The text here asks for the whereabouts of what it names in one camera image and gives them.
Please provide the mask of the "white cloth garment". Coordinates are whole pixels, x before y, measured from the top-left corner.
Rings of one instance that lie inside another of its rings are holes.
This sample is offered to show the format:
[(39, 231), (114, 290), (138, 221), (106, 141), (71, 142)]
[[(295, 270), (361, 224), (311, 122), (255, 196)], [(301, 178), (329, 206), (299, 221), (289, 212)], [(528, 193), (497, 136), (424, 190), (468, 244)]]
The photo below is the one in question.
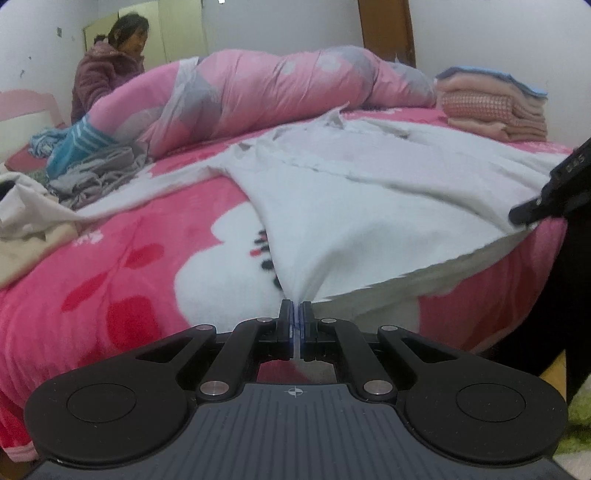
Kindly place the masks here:
[(228, 332), (283, 299), (372, 331), (389, 320), (482, 350), (532, 310), (566, 225), (507, 225), (505, 200), (466, 206), (281, 162), (294, 135), (211, 145), (136, 179), (179, 189), (76, 242), (87, 274), (64, 300), (82, 367), (198, 324)]

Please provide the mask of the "yellow green wardrobe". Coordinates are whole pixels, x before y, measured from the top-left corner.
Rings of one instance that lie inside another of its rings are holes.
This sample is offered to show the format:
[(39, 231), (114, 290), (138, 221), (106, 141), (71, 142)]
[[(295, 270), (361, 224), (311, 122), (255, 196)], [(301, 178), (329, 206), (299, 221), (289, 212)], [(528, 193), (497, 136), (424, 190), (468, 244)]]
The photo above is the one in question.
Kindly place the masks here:
[(89, 50), (97, 35), (106, 35), (120, 17), (129, 13), (137, 13), (149, 23), (143, 49), (146, 70), (208, 53), (202, 2), (189, 0), (133, 1), (129, 6), (116, 6), (83, 28), (85, 49)]

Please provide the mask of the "brown wooden door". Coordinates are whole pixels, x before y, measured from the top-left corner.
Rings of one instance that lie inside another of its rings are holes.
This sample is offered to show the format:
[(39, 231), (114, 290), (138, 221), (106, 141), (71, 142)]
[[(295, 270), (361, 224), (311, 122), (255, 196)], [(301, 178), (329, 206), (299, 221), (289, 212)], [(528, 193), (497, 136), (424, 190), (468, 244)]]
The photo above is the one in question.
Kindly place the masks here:
[(387, 61), (416, 66), (408, 0), (359, 0), (363, 46)]

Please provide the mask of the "blue striped garment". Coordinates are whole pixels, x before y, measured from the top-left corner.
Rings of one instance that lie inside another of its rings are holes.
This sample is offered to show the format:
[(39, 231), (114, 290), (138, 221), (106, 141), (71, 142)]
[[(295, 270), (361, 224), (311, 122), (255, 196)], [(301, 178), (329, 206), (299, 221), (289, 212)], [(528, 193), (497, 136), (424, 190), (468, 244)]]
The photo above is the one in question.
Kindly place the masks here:
[(93, 127), (87, 117), (83, 117), (70, 127), (46, 128), (33, 135), (28, 152), (35, 158), (45, 159), (46, 175), (55, 179), (91, 155), (115, 144), (112, 137)]

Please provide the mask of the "stack of folded blankets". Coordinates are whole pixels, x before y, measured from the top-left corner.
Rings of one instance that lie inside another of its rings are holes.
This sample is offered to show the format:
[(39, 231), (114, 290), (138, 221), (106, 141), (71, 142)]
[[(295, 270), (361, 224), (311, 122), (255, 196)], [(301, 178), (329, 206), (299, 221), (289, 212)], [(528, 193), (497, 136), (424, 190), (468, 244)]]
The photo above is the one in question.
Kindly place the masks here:
[(449, 126), (501, 142), (544, 142), (548, 94), (500, 71), (456, 66), (435, 80)]

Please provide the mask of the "beige black garment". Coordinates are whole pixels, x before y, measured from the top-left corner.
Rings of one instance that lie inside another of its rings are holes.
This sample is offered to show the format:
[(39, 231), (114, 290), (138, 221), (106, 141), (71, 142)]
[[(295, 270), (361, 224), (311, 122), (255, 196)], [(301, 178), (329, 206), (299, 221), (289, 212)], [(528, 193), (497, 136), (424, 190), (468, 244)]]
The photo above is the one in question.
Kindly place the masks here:
[(79, 235), (75, 214), (27, 175), (1, 175), (1, 286), (16, 282)]

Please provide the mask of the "woman in purple jacket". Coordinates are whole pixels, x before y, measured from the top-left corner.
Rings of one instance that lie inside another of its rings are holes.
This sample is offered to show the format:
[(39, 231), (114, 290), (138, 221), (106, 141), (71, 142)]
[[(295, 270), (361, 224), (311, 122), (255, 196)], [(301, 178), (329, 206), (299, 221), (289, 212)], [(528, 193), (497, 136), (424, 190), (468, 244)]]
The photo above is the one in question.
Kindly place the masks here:
[(149, 21), (131, 12), (117, 19), (107, 35), (98, 35), (77, 65), (70, 120), (77, 123), (101, 98), (144, 72), (143, 50)]

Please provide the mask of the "pink grey rolled duvet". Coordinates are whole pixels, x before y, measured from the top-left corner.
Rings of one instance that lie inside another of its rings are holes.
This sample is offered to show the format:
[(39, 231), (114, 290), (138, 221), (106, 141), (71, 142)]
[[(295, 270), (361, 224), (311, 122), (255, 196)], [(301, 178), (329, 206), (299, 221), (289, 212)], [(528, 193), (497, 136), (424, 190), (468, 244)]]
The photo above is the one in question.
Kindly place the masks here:
[(286, 56), (223, 50), (152, 69), (98, 100), (75, 129), (91, 150), (140, 141), (159, 157), (186, 144), (349, 109), (431, 108), (432, 80), (367, 49)]

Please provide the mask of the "grey striped clothes pile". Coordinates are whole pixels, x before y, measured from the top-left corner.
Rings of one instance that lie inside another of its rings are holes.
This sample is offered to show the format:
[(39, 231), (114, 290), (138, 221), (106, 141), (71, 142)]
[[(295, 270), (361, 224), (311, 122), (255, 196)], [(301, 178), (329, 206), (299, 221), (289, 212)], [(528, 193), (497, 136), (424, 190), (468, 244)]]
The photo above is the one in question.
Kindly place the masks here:
[(109, 147), (69, 167), (47, 187), (59, 202), (79, 210), (128, 183), (152, 158), (138, 145)]

